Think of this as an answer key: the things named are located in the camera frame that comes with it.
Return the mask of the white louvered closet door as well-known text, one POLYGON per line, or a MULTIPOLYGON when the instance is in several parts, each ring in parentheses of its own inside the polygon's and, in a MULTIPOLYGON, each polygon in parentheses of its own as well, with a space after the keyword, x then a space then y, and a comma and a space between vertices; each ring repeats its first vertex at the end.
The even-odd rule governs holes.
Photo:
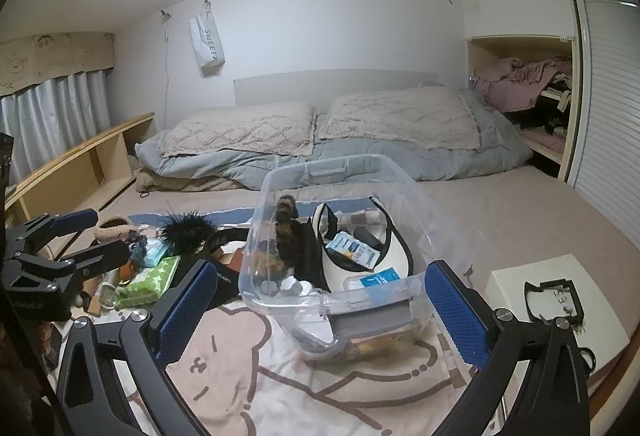
POLYGON ((568 182, 639 244, 639 1, 574 0, 580 117, 568 182))

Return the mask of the wooden bedside shelf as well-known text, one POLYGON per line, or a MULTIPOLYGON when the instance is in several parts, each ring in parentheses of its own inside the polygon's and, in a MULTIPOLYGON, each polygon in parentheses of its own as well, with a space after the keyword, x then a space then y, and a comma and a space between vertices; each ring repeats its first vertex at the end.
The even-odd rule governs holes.
POLYGON ((45 213, 99 211, 134 182, 129 157, 155 133, 154 115, 146 113, 78 144, 17 183, 6 198, 6 220, 14 226, 45 213))

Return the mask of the beige quilted pillow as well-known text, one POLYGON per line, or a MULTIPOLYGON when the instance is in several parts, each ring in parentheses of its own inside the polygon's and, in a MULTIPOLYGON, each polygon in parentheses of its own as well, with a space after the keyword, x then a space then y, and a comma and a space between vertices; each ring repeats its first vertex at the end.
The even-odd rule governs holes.
POLYGON ((314 148, 317 111, 302 102, 205 107, 166 133, 163 156, 201 155, 224 150, 309 155, 314 148))
POLYGON ((335 100, 319 138, 404 141, 429 149, 480 148, 480 132, 459 91, 442 86, 350 94, 335 100))

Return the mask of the black feather pom pom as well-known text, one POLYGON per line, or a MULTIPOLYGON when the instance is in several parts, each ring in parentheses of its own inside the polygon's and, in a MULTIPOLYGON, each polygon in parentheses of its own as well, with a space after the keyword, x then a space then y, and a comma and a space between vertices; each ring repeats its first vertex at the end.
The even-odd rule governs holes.
POLYGON ((167 216, 158 230, 172 256, 196 254, 217 231, 213 222, 197 211, 167 216))

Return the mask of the white black sun visor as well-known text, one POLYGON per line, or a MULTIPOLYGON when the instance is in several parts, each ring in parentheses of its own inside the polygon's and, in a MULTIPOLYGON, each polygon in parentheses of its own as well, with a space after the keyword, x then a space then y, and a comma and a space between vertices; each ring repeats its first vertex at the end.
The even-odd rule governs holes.
POLYGON ((318 275, 314 284, 329 293, 355 291, 414 274, 408 243, 375 196, 358 211, 334 211, 321 203, 311 219, 318 275))

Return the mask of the white bed headboard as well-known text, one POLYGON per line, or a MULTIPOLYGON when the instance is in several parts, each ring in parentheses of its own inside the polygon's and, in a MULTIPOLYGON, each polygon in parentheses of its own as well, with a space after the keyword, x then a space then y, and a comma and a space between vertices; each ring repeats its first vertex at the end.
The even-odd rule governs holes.
POLYGON ((438 75, 412 70, 300 70, 233 81, 237 106, 306 102, 325 110, 340 96, 438 85, 438 75))

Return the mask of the blue scrunchie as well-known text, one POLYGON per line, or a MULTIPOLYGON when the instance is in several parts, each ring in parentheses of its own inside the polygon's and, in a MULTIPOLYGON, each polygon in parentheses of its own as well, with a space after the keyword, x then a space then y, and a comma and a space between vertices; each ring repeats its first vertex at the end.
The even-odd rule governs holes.
POLYGON ((137 263, 143 261, 146 256, 148 238, 137 230, 130 230, 128 232, 127 244, 129 247, 130 259, 137 263))

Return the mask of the right beige quilted pillow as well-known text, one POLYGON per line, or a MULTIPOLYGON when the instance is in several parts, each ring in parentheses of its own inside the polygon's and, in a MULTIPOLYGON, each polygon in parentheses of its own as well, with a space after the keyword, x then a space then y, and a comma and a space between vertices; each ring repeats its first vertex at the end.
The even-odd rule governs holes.
POLYGON ((459 91, 442 86, 350 94, 335 100, 319 138, 404 141, 429 149, 480 148, 480 132, 459 91))

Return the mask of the clear bag of pink items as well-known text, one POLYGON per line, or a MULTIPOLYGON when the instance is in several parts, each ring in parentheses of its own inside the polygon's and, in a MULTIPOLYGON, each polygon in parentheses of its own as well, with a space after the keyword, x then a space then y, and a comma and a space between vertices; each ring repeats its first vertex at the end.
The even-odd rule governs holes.
POLYGON ((304 280, 298 280, 289 275, 281 281, 265 280, 260 285, 260 292, 269 297, 299 297, 307 296, 314 290, 314 286, 304 280))

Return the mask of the blue foil sachet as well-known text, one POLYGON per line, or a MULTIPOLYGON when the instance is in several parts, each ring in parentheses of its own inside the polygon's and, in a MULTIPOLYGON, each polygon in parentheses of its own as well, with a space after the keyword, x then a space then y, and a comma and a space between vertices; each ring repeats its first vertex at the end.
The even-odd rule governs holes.
POLYGON ((380 272, 368 274, 359 279, 364 287, 384 285, 398 280, 400 280, 400 277, 394 268, 386 268, 380 272))

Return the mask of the grey curtain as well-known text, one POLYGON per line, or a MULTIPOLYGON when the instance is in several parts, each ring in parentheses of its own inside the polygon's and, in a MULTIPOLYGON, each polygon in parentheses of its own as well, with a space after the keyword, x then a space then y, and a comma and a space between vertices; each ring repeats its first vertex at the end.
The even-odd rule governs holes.
POLYGON ((1 131, 14 138, 12 183, 112 127, 106 75, 49 79, 1 99, 1 131))

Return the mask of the brown leather pouch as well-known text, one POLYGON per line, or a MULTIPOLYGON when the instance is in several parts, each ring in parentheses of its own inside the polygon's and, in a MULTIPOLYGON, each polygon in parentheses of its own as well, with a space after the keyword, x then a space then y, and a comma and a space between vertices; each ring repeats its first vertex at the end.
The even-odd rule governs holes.
POLYGON ((224 253, 222 255, 222 263, 232 271, 239 273, 242 267, 243 250, 237 248, 233 252, 224 253))

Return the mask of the grey blue duvet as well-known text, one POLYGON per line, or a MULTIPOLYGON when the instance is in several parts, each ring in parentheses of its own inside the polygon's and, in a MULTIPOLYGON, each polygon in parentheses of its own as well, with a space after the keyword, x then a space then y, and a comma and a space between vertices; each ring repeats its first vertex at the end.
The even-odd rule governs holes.
MULTIPOLYGON (((470 90, 461 96, 469 104, 480 132, 477 151, 429 149, 404 141, 374 139, 322 140, 314 144, 311 161, 360 154, 383 154, 416 181, 438 181, 488 176, 518 168, 532 156, 508 118, 487 106, 470 90)), ((306 161, 304 156, 279 156, 242 151, 221 151, 164 159, 160 142, 166 130, 136 145, 140 170, 136 189, 146 191, 257 191, 274 168, 306 161)))

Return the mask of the left beige quilted pillow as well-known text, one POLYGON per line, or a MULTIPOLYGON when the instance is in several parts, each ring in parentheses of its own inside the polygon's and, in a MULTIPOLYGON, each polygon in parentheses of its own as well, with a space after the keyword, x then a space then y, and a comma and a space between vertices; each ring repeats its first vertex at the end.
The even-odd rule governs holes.
POLYGON ((302 102, 205 107, 166 133, 163 156, 201 155, 224 150, 309 155, 314 148, 317 111, 302 102))

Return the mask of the beige fuzzy slipper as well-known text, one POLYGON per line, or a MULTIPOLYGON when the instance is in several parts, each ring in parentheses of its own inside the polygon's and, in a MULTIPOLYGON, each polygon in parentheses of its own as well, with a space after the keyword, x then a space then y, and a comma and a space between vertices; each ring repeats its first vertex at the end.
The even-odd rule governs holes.
POLYGON ((127 217, 113 216, 101 220, 93 230, 98 243, 123 241, 127 244, 137 242, 140 233, 136 225, 127 217))

